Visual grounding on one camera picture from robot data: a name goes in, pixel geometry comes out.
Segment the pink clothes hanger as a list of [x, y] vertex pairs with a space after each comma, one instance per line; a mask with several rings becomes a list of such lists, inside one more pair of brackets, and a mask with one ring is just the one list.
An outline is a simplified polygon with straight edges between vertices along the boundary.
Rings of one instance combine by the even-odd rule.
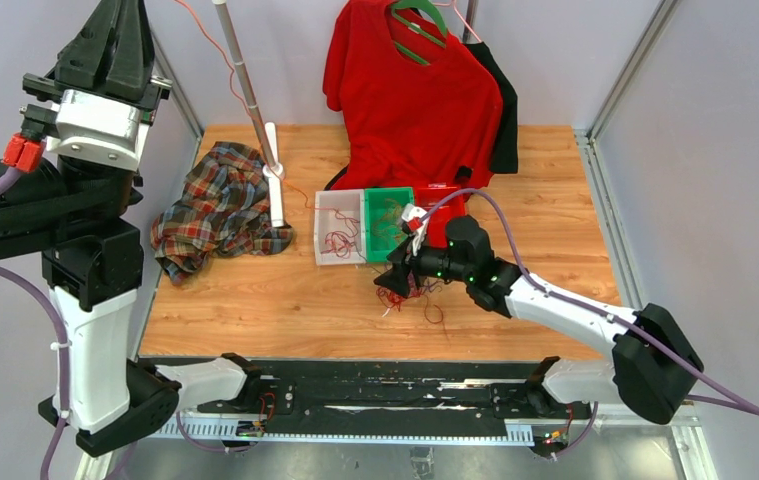
[[439, 8], [451, 9], [461, 23], [460, 40], [464, 44], [481, 44], [480, 35], [474, 29], [474, 23], [478, 13], [479, 0], [463, 1], [464, 9], [459, 6], [457, 0], [433, 1], [432, 4]]

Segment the white plastic bin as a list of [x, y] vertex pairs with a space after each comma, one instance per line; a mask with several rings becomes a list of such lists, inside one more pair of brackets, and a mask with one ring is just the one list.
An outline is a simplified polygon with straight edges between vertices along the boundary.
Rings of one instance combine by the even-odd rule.
[[313, 239], [318, 266], [365, 264], [364, 191], [317, 191]]

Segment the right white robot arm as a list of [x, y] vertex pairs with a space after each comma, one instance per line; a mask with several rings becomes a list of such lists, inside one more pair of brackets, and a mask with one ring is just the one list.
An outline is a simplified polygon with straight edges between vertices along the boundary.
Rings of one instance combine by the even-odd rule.
[[427, 278], [461, 282], [483, 310], [533, 321], [603, 355], [596, 362], [542, 362], [541, 380], [526, 390], [539, 416], [576, 401], [618, 401], [646, 421], [672, 420], [704, 365], [666, 308], [649, 303], [634, 310], [554, 286], [496, 256], [488, 233], [469, 215], [450, 220], [445, 235], [443, 248], [421, 245], [417, 234], [406, 238], [375, 285], [407, 297]]

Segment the black t-shirt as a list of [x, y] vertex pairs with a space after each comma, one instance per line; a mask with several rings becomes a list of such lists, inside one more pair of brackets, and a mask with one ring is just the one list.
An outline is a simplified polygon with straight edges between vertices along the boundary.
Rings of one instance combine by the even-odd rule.
[[518, 96], [497, 64], [490, 48], [484, 43], [467, 43], [467, 50], [493, 77], [502, 98], [502, 111], [495, 134], [489, 169], [494, 174], [517, 174], [518, 157]]

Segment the red t-shirt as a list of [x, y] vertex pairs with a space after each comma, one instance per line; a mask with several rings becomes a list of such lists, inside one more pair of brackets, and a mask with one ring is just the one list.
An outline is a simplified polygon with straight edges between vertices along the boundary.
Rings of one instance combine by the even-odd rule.
[[350, 144], [328, 189], [489, 184], [502, 95], [457, 38], [438, 46], [394, 18], [391, 2], [349, 1], [333, 28], [322, 92]]

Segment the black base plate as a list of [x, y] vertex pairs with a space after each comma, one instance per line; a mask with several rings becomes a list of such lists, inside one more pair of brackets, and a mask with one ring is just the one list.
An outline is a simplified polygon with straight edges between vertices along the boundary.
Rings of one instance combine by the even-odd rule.
[[371, 437], [499, 437], [506, 421], [577, 425], [590, 410], [545, 395], [530, 362], [257, 359], [252, 402], [213, 401], [201, 413], [264, 420], [270, 433]]

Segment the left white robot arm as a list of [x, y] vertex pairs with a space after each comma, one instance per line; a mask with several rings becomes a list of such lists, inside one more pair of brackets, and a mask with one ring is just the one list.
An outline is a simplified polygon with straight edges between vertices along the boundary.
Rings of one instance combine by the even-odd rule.
[[48, 74], [23, 77], [33, 101], [0, 158], [0, 260], [40, 254], [48, 288], [27, 291], [56, 333], [57, 386], [39, 412], [93, 457], [180, 411], [225, 401], [248, 413], [261, 400], [255, 367], [236, 354], [184, 366], [128, 354], [144, 256], [124, 213], [141, 198], [144, 145], [172, 87], [154, 60], [144, 3], [98, 3]]

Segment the green clothes hanger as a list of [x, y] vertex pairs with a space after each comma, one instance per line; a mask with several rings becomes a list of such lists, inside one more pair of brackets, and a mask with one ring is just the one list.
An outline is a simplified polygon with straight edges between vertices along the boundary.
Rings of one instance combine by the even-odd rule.
[[395, 53], [418, 66], [432, 67], [449, 38], [438, 7], [430, 1], [392, 1], [386, 12]]

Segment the plaid flannel shirt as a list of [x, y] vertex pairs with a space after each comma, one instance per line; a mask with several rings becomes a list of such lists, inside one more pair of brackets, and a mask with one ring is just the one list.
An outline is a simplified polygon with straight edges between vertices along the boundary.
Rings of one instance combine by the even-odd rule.
[[263, 166], [257, 149], [217, 142], [185, 176], [180, 198], [150, 229], [154, 257], [172, 284], [214, 258], [276, 255], [292, 244], [293, 228], [273, 225]]

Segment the green plastic bin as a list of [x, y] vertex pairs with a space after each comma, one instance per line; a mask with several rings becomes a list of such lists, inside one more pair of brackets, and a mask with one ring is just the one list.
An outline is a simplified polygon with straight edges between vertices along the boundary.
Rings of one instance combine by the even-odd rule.
[[406, 237], [399, 220], [403, 207], [414, 203], [411, 187], [364, 190], [365, 257], [368, 263], [383, 263]]

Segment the metal rack pole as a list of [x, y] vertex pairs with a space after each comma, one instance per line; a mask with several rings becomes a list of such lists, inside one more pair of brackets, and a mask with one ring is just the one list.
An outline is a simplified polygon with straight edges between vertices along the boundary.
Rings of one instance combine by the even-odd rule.
[[237, 32], [229, 11], [226, 0], [213, 0], [212, 4], [218, 16], [221, 29], [226, 39], [232, 66], [238, 79], [238, 83], [243, 94], [244, 102], [248, 110], [257, 139], [260, 143], [261, 153], [264, 158], [265, 166], [271, 175], [281, 174], [282, 166], [278, 161], [277, 152], [272, 148], [270, 138], [267, 133], [267, 124], [263, 120], [260, 108], [257, 103], [256, 95], [249, 77], [245, 59], [243, 57]]

